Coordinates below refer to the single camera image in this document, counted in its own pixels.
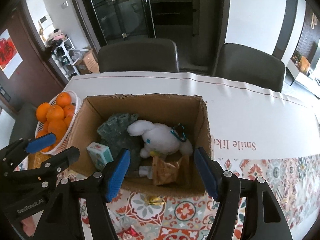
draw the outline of white plush toy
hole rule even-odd
[[[178,150],[182,155],[192,155],[193,150],[190,141],[188,139],[185,142],[180,141],[171,133],[171,129],[165,124],[137,120],[128,126],[127,132],[131,136],[142,136],[145,142],[140,151],[142,158],[148,158],[155,153],[169,155]]]

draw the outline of chinese calligraphy poster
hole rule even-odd
[[[0,35],[0,68],[7,78],[10,78],[21,62],[22,58],[13,44],[9,32],[5,30]]]

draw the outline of basket of oranges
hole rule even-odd
[[[56,155],[66,149],[80,106],[81,101],[76,93],[66,91],[57,95],[50,103],[43,103],[37,108],[36,138],[51,132],[56,136],[53,145],[41,150],[43,154]]]

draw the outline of chair backrest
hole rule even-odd
[[[179,72],[176,44],[169,39],[146,38],[103,46],[98,53],[100,72]]]
[[[226,43],[221,47],[214,76],[281,92],[285,66],[263,51]]]

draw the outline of light switch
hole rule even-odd
[[[61,5],[61,8],[62,9],[65,9],[65,8],[67,8],[69,5],[68,5],[68,2],[67,1],[65,1],[62,5]]]

